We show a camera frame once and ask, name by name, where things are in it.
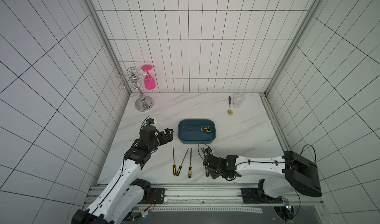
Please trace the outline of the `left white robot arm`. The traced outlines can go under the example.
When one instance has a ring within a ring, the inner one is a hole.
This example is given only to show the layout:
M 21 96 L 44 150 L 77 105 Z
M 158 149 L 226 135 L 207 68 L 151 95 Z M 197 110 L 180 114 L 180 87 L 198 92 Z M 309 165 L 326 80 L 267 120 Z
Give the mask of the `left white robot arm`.
M 124 154 L 122 165 L 110 183 L 85 211 L 76 211 L 71 223 L 120 224 L 138 203 L 149 201 L 150 182 L 137 175 L 151 154 L 172 140 L 172 129 L 160 132 L 155 125 L 143 126 L 140 137 Z

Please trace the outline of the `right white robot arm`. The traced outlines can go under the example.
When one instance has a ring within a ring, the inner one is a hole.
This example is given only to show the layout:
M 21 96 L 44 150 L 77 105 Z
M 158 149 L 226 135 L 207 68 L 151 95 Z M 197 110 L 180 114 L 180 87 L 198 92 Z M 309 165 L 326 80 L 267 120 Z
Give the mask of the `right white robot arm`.
M 264 195 L 277 198 L 290 192 L 309 197 L 321 197 L 318 166 L 293 151 L 273 158 L 248 158 L 228 155 L 226 158 L 207 154 L 203 165 L 213 179 L 222 177 L 233 181 L 237 177 L 259 176 L 260 190 Z

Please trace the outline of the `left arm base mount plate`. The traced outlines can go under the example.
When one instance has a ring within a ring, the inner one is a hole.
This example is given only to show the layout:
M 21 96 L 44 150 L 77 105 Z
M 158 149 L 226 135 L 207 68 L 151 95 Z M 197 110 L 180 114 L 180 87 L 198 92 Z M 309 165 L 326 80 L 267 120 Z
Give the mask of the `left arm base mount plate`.
M 143 199 L 139 204 L 163 204 L 165 188 L 148 188 L 144 190 Z

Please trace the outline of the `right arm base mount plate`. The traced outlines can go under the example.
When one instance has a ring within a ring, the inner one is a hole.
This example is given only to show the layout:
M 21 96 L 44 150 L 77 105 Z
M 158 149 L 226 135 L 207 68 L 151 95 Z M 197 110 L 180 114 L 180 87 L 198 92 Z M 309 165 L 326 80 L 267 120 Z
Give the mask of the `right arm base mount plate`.
M 258 188 L 241 188 L 240 192 L 244 204 L 283 204 L 282 198 L 267 196 Z

